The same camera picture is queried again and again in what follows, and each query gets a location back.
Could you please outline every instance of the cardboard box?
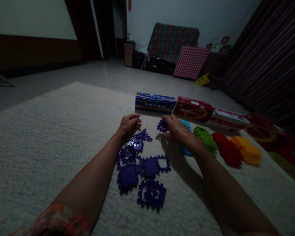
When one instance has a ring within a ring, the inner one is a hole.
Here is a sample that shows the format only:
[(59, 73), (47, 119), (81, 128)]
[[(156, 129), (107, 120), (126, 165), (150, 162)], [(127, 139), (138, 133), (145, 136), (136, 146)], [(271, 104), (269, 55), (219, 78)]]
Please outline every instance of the cardboard box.
[(171, 114), (176, 105), (174, 97), (137, 92), (135, 109)]
[(266, 151), (295, 143), (295, 136), (284, 131), (265, 116), (258, 113), (249, 113), (246, 117), (253, 125), (246, 127), (245, 131)]
[(206, 122), (207, 126), (220, 128), (229, 132), (238, 132), (239, 130), (250, 126), (251, 123), (245, 116), (234, 112), (213, 108), (214, 112)]
[(173, 113), (206, 122), (213, 113), (213, 107), (209, 103), (179, 96)]

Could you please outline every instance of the hand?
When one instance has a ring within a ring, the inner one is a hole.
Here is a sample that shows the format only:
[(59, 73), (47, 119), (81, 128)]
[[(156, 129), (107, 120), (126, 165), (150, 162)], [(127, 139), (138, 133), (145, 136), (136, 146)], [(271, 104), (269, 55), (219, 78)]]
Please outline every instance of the hand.
[(167, 139), (188, 148), (188, 149), (205, 149), (205, 146), (201, 139), (193, 135), (175, 115), (164, 115), (162, 119), (167, 121), (169, 127), (169, 133), (164, 132), (163, 136)]
[(121, 119), (120, 126), (116, 133), (125, 138), (134, 128), (141, 127), (142, 120), (139, 119), (139, 114), (129, 114)]

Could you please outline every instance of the forearm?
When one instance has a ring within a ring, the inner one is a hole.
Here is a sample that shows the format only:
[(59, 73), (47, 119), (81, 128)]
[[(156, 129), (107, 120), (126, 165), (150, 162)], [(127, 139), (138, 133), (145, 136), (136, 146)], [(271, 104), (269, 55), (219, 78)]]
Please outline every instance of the forearm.
[(122, 136), (114, 134), (102, 150), (60, 192), (52, 204), (61, 204), (81, 213), (92, 228), (100, 214)]
[(193, 145), (189, 150), (201, 170), (224, 234), (277, 232), (237, 181), (206, 149)]

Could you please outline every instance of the red toy piece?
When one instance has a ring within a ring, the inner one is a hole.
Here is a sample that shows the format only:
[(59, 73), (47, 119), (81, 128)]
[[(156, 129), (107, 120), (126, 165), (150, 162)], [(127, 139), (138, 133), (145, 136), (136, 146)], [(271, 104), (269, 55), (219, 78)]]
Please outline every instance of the red toy piece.
[(242, 165), (243, 156), (235, 146), (235, 144), (229, 141), (224, 134), (213, 133), (212, 137), (219, 146), (221, 157), (224, 159), (226, 165), (240, 169)]

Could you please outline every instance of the left hand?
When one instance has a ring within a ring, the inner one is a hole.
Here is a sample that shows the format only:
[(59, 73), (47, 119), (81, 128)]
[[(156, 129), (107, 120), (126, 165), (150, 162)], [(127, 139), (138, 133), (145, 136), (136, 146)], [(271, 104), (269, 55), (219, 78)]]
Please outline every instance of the left hand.
[(141, 127), (142, 120), (139, 119), (139, 114), (129, 114), (121, 119), (117, 133), (125, 138), (134, 128)]

